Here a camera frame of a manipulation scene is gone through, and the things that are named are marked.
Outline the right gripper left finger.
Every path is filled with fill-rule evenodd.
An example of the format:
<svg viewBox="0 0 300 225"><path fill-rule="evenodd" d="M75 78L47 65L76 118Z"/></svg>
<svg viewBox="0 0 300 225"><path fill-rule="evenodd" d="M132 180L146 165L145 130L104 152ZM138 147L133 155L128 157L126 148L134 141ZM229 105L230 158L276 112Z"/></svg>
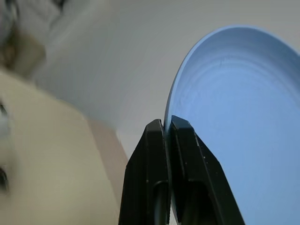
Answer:
<svg viewBox="0 0 300 225"><path fill-rule="evenodd" d="M168 225L170 171L160 119L144 129L126 169L119 225Z"/></svg>

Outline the blue plate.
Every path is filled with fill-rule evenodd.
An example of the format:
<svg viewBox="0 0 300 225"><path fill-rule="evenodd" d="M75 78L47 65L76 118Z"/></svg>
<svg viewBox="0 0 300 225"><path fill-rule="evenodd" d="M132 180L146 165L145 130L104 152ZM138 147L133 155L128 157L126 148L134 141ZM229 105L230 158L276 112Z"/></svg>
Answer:
<svg viewBox="0 0 300 225"><path fill-rule="evenodd" d="M218 159L246 225L300 225L300 50L255 27L209 33L176 74L172 115Z"/></svg>

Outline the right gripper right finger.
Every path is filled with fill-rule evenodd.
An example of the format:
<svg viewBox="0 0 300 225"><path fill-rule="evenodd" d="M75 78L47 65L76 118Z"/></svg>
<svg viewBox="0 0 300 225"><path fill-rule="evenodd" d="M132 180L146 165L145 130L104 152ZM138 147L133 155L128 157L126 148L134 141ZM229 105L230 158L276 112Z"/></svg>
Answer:
<svg viewBox="0 0 300 225"><path fill-rule="evenodd" d="M172 206L179 225L246 225L221 164L191 124L172 116Z"/></svg>

